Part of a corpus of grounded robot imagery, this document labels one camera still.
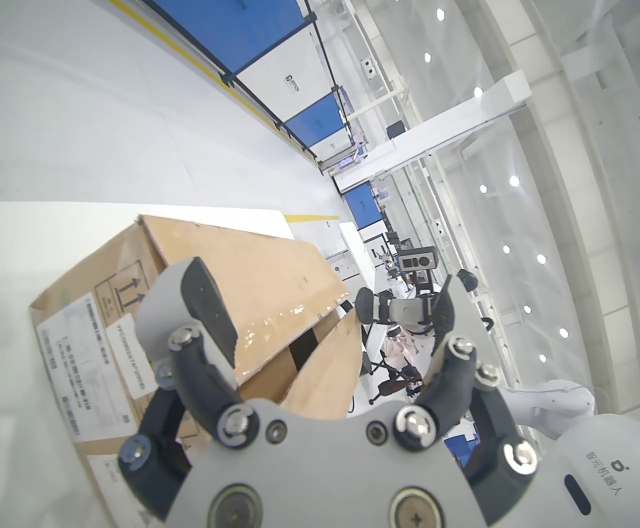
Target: box flap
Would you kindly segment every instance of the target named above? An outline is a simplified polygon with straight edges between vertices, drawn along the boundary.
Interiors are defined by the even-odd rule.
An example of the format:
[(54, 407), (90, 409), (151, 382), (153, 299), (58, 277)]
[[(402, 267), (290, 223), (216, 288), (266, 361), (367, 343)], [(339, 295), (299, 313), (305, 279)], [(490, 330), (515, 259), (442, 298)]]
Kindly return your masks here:
[(238, 332), (242, 384), (347, 296), (312, 244), (197, 223), (144, 216), (167, 265), (199, 256)]
[(318, 345), (291, 385), (282, 406), (308, 418), (345, 418), (361, 365), (362, 332), (352, 310)]

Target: yellow floor line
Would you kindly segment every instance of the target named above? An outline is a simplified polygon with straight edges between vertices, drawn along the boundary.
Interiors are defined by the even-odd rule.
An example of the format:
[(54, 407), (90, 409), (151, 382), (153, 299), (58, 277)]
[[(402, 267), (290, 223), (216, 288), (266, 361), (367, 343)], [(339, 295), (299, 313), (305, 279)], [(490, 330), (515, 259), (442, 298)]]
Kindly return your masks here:
[(286, 214), (284, 218), (288, 223), (340, 220), (339, 216), (325, 216), (323, 214)]
[(233, 97), (236, 101), (238, 101), (242, 106), (244, 106), (249, 112), (251, 112), (254, 116), (256, 116), (260, 121), (266, 124), (269, 127), (269, 130), (275, 132), (280, 138), (285, 140), (291, 147), (299, 150), (302, 156), (310, 163), (316, 165), (316, 162), (313, 160), (313, 157), (307, 153), (303, 152), (300, 146), (290, 139), (285, 132), (279, 131), (273, 122), (262, 115), (259, 111), (257, 111), (248, 101), (246, 101), (242, 96), (240, 96), (235, 90), (229, 88), (225, 83), (222, 82), (219, 76), (213, 74), (209, 67), (202, 64), (198, 61), (194, 56), (190, 55), (187, 51), (185, 51), (181, 46), (176, 44), (173, 40), (171, 40), (168, 36), (166, 36), (160, 29), (155, 27), (151, 22), (146, 20), (140, 14), (138, 14), (134, 9), (130, 6), (126, 5), (124, 2), (120, 0), (108, 0), (110, 4), (114, 7), (118, 8), (122, 13), (126, 16), (135, 20), (140, 26), (145, 28), (147, 31), (152, 33), (154, 36), (158, 37), (162, 42), (164, 42), (167, 46), (169, 46), (172, 50), (174, 50), (177, 54), (179, 54), (182, 58), (189, 61), (190, 64), (195, 66), (198, 70), (204, 73), (209, 79), (211, 79), (214, 83), (216, 83), (222, 90), (227, 92), (231, 97)]

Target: cardboard box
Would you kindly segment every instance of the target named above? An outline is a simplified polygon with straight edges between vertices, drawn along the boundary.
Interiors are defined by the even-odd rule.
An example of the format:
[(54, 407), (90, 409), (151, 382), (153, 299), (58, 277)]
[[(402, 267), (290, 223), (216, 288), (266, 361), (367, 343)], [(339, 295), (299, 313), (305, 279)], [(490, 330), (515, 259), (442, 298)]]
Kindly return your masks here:
[[(116, 458), (157, 387), (134, 334), (136, 311), (166, 266), (192, 256), (209, 268), (236, 326), (235, 373), (244, 399), (265, 397), (307, 417), (338, 419), (357, 383), (360, 327), (353, 310), (337, 316), (346, 289), (314, 246), (140, 217), (30, 307), (70, 436), (111, 521), (121, 527), (150, 521)], [(209, 440), (188, 414), (179, 437), (191, 452)]]

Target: screw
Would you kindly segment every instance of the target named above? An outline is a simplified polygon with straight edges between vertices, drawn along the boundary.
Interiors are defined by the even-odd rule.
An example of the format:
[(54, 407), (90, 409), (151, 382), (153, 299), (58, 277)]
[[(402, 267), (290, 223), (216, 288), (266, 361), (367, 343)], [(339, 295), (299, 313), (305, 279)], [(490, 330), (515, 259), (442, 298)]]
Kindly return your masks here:
[(183, 326), (175, 330), (169, 338), (169, 348), (179, 351), (182, 347), (187, 346), (200, 333), (188, 326)]
[(456, 349), (457, 352), (469, 356), (471, 352), (474, 351), (474, 344), (464, 337), (458, 337), (453, 344), (453, 348)]
[(229, 436), (242, 435), (249, 428), (249, 416), (242, 410), (233, 411), (225, 423), (225, 432)]
[(165, 390), (173, 390), (175, 388), (171, 363), (163, 362), (156, 369), (156, 383)]
[(500, 377), (500, 371), (498, 370), (498, 367), (494, 367), (489, 363), (483, 363), (482, 365), (480, 365), (478, 373), (480, 374), (480, 377), (482, 379), (491, 382), (497, 381)]
[(169, 365), (168, 363), (164, 363), (160, 365), (158, 367), (158, 370), (156, 371), (156, 374), (158, 378), (162, 378), (163, 380), (168, 380), (173, 376), (173, 373), (171, 372), (171, 365)]
[(509, 467), (520, 475), (531, 475), (538, 469), (538, 453), (526, 440), (515, 446), (504, 444), (504, 457)]
[(447, 347), (455, 357), (469, 361), (475, 345), (468, 337), (457, 336), (449, 339)]
[(387, 441), (387, 428), (382, 422), (367, 425), (367, 440), (373, 445), (383, 445)]
[(281, 444), (287, 438), (287, 424), (282, 420), (274, 420), (267, 426), (266, 436), (270, 444)]
[(529, 442), (523, 442), (518, 444), (513, 449), (513, 455), (516, 460), (521, 465), (533, 464), (536, 459), (536, 452), (531, 447)]
[(245, 444), (248, 440), (245, 433), (249, 430), (249, 416), (252, 414), (253, 409), (244, 403), (228, 407), (218, 420), (218, 440), (227, 447)]
[(401, 490), (391, 503), (394, 528), (441, 528), (440, 509), (428, 493), (418, 488)]
[(476, 362), (476, 387), (493, 390), (500, 385), (500, 369), (489, 363)]
[(435, 421), (426, 409), (417, 405), (407, 405), (398, 411), (396, 430), (406, 432), (423, 448), (429, 447), (436, 439)]
[(262, 501), (255, 490), (235, 484), (222, 490), (213, 500), (207, 526), (219, 528), (259, 528)]
[(128, 438), (120, 448), (120, 458), (129, 465), (131, 471), (135, 471), (149, 458), (151, 443), (145, 435), (133, 435)]
[(429, 434), (429, 422), (424, 416), (418, 416), (416, 413), (410, 413), (406, 417), (406, 430), (416, 438), (420, 439), (424, 435)]

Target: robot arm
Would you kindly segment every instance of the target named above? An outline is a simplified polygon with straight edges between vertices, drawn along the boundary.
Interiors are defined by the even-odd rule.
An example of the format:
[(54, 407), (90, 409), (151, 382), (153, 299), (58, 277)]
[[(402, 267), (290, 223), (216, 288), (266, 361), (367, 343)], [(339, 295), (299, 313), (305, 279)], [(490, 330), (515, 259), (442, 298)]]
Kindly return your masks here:
[[(198, 258), (168, 268), (136, 324), (160, 388), (120, 451), (131, 490), (168, 527), (495, 523), (526, 491), (538, 459), (495, 390), (496, 373), (477, 364), (477, 345), (462, 337), (470, 324), (484, 333), (479, 318), (453, 312), (447, 285), (433, 315), (448, 331), (414, 404), (311, 420), (267, 400), (240, 400), (237, 335), (213, 277)], [(194, 467), (175, 439), (186, 410), (212, 436)], [(481, 444), (462, 470), (440, 439), (467, 410)]]

